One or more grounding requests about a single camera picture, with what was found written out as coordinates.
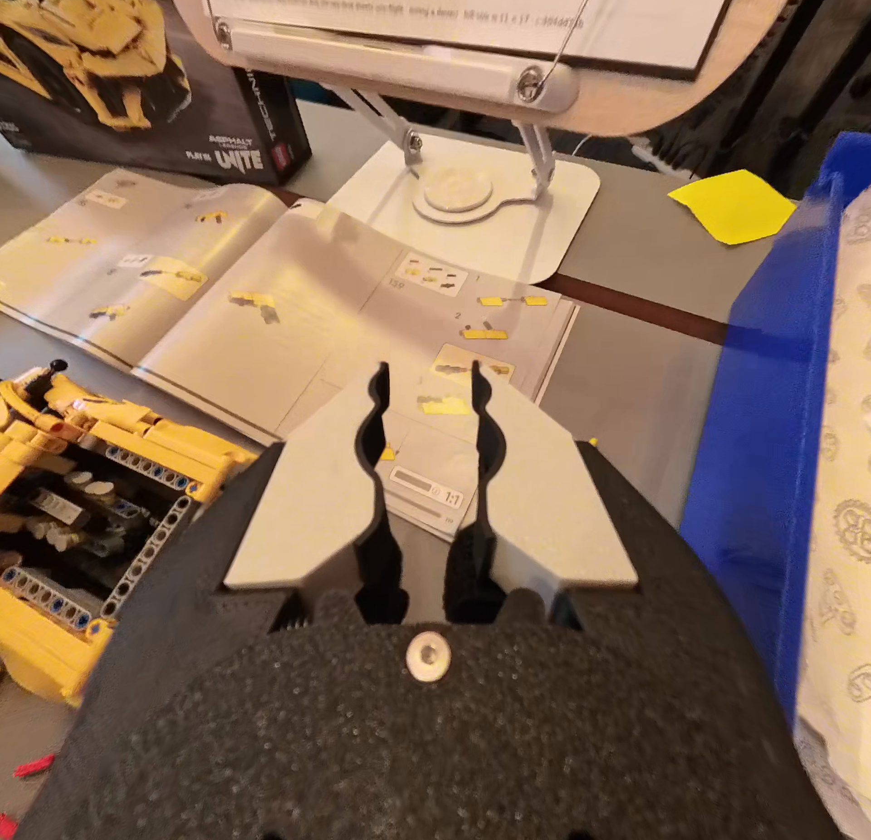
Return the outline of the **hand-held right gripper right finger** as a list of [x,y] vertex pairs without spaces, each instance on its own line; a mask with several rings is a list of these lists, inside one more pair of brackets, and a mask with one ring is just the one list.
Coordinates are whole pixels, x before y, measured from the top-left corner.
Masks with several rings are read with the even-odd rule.
[[471,406],[476,508],[449,551],[447,621],[490,624],[520,589],[548,615],[576,589],[634,590],[637,571],[572,434],[479,361]]

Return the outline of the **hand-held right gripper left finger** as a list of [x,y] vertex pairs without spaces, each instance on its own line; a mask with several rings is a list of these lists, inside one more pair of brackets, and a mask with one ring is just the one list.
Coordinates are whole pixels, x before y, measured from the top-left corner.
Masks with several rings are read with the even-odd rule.
[[389,366],[373,362],[290,432],[226,589],[289,589],[309,611],[327,592],[344,591],[366,623],[403,622],[403,557],[376,472],[389,404]]

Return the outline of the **yellow brick car model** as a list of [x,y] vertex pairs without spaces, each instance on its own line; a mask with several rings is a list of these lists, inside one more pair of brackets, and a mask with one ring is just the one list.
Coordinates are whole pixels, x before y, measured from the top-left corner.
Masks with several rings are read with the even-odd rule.
[[258,455],[67,369],[1,382],[1,655],[20,687],[78,707],[158,555]]

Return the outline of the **grey desk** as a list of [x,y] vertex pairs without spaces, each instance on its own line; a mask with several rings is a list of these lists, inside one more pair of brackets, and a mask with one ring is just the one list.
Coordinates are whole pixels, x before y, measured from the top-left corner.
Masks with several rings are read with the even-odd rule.
[[[289,192],[325,201],[385,143],[362,117],[300,102],[313,158]],[[674,177],[586,159],[601,181],[592,209],[558,269],[560,287],[582,302],[541,407],[602,453],[674,526],[682,519],[725,324],[771,240],[715,242],[667,194]],[[28,154],[2,137],[2,244],[97,181],[111,167]],[[146,403],[171,418],[217,432],[212,418],[66,343],[2,315],[2,377],[53,358],[70,363],[88,388]],[[391,515],[401,543],[406,622],[443,620],[446,544]],[[20,820],[44,781],[13,769],[57,752],[66,707],[2,681],[2,813]]]

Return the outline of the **blue bin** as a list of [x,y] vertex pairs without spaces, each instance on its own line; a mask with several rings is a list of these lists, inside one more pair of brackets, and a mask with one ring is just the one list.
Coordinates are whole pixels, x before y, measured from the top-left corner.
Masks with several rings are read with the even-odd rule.
[[680,527],[743,623],[790,726],[837,248],[842,214],[869,182],[869,133],[841,133],[735,299]]

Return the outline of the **instruction booklet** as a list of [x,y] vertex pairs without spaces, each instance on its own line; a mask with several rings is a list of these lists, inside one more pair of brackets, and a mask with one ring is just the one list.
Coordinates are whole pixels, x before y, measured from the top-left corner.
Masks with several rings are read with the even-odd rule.
[[263,446],[386,362],[387,506],[443,539],[475,496],[473,363],[536,399],[574,311],[329,204],[123,169],[2,245],[1,302]]

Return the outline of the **white printed paper bags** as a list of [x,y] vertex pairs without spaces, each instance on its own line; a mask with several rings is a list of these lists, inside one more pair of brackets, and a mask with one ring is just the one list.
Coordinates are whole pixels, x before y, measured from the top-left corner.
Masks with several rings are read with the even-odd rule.
[[797,712],[842,833],[870,816],[870,190],[842,216],[809,541]]

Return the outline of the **wooden board white stand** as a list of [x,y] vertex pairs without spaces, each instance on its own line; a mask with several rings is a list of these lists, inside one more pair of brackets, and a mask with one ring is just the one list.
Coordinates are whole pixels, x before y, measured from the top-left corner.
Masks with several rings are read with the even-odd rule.
[[312,79],[391,142],[330,200],[442,260],[538,283],[563,261],[600,189],[557,160],[550,130],[630,137],[708,98],[747,60],[788,0],[732,0],[694,79],[531,54],[345,35],[212,16],[172,0],[217,61]]

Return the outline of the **yellow paper slip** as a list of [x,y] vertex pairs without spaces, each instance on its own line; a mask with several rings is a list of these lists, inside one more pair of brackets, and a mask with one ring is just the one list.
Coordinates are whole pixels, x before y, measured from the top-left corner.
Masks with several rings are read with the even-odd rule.
[[739,246],[777,236],[797,205],[745,169],[691,181],[668,193],[713,239]]

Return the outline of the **brick car set box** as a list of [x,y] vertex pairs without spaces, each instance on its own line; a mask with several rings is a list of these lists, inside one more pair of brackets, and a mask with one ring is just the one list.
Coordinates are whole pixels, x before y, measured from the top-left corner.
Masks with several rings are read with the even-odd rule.
[[172,0],[1,0],[18,150],[282,187],[312,157],[288,82],[223,65]]

